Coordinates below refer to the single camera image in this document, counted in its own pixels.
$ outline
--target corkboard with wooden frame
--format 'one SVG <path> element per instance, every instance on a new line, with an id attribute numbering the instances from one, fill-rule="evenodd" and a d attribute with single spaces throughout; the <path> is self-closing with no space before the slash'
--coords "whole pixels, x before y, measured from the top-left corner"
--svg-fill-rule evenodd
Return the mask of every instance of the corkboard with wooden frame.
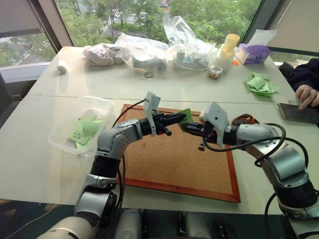
<path id="1" fill-rule="evenodd" d="M 122 112 L 131 105 L 124 105 Z M 158 108 L 164 114 L 180 110 Z M 199 112 L 192 112 L 199 121 Z M 143 107 L 135 106 L 120 119 L 143 119 Z M 168 126 L 172 135 L 144 136 L 125 151 L 126 185 L 182 193 L 240 203 L 232 152 L 200 151 L 201 138 Z"/>

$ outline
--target white table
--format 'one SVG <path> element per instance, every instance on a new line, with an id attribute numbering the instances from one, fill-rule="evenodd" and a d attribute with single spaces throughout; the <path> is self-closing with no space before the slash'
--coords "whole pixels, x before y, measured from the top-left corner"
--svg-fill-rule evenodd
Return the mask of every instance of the white table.
<path id="1" fill-rule="evenodd" d="M 165 78 L 146 79 L 126 65 L 87 67 L 81 58 L 83 48 L 63 47 L 29 91 L 34 96 L 79 97 L 92 95 L 107 99 L 141 100 L 151 91 L 162 101 L 225 102 L 225 103 L 287 103 L 295 99 L 294 91 L 270 57 L 264 64 L 232 65 L 219 79 L 207 72 L 173 71 Z M 66 61 L 67 73 L 59 75 L 58 60 Z M 271 83 L 280 88 L 273 98 L 261 98 L 248 91 L 244 81 L 251 72 L 268 74 Z"/>
<path id="2" fill-rule="evenodd" d="M 73 97 L 26 96 L 0 129 L 0 198 L 44 203 L 74 204 L 89 172 L 92 158 L 64 153 L 48 144 L 52 128 L 66 116 L 76 101 Z M 116 114 L 123 104 L 136 101 L 113 100 Z M 161 102 L 160 107 L 201 111 L 205 103 Z M 262 122 L 276 122 L 286 128 L 287 136 L 299 140 L 309 152 L 309 173 L 319 187 L 318 128 L 315 125 L 285 121 L 277 107 L 268 104 L 220 104 L 233 119 L 243 113 Z M 185 210 L 218 213 L 262 214 L 272 186 L 263 171 L 254 166 L 247 153 L 233 152 L 240 204 L 163 191 L 127 187 L 124 207 Z M 279 214 L 276 203 L 270 214 Z"/>

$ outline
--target purple tissue box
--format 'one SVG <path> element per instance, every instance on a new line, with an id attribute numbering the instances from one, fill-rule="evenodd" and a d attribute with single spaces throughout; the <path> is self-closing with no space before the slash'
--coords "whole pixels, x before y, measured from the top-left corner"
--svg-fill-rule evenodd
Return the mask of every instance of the purple tissue box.
<path id="1" fill-rule="evenodd" d="M 270 50 L 264 45 L 247 46 L 240 44 L 235 56 L 241 64 L 258 64 L 264 63 L 270 55 Z"/>

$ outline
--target plastic bag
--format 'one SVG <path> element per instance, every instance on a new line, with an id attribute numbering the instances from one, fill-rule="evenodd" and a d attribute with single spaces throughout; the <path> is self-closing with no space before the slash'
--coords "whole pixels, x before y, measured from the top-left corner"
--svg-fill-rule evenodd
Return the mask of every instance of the plastic bag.
<path id="1" fill-rule="evenodd" d="M 94 46 L 85 46 L 82 55 L 90 66 L 113 66 L 123 62 L 121 58 L 116 56 L 120 50 L 119 46 L 100 43 Z"/>
<path id="2" fill-rule="evenodd" d="M 115 42 L 121 47 L 117 57 L 132 68 L 140 69 L 147 78 L 167 70 L 166 43 L 122 33 Z"/>
<path id="3" fill-rule="evenodd" d="M 169 40 L 167 53 L 172 56 L 175 69 L 207 70 L 213 55 L 217 52 L 215 44 L 203 42 L 181 16 L 172 17 L 164 25 Z"/>

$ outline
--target person's hand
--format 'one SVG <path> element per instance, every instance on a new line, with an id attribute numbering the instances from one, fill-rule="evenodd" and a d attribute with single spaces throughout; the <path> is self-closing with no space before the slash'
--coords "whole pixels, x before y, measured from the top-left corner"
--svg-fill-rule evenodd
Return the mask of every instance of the person's hand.
<path id="1" fill-rule="evenodd" d="M 299 110 L 305 109 L 309 104 L 312 107 L 319 105 L 319 93 L 309 85 L 301 85 L 296 90 L 296 97 L 300 100 Z"/>

